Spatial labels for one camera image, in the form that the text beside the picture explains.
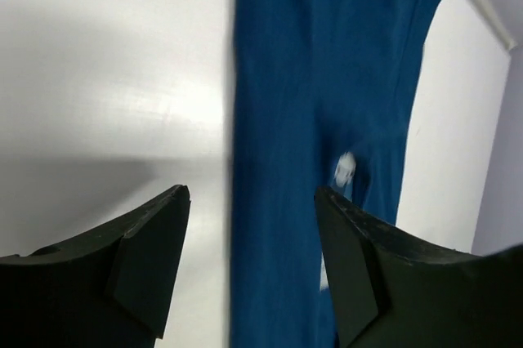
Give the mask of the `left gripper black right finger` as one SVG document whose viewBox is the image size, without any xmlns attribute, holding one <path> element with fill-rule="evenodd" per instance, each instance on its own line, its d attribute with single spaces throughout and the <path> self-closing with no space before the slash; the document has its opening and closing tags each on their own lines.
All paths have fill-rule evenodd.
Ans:
<svg viewBox="0 0 523 348">
<path fill-rule="evenodd" d="M 342 347 L 519 347 L 522 248 L 474 256 L 315 192 Z"/>
</svg>

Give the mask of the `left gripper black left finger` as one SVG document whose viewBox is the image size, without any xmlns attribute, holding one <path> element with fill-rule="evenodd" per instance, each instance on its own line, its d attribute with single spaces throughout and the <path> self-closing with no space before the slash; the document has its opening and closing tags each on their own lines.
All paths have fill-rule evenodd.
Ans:
<svg viewBox="0 0 523 348">
<path fill-rule="evenodd" d="M 136 209 L 1 259 L 4 347 L 152 347 L 164 335 L 190 213 L 174 185 Z"/>
</svg>

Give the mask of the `blue printed t shirt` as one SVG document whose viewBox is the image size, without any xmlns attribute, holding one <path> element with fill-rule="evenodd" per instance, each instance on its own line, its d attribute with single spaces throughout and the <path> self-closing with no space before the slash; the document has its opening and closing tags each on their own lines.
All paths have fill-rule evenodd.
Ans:
<svg viewBox="0 0 523 348">
<path fill-rule="evenodd" d="M 439 3 L 235 0 L 231 346 L 337 346 L 314 194 L 396 221 Z"/>
</svg>

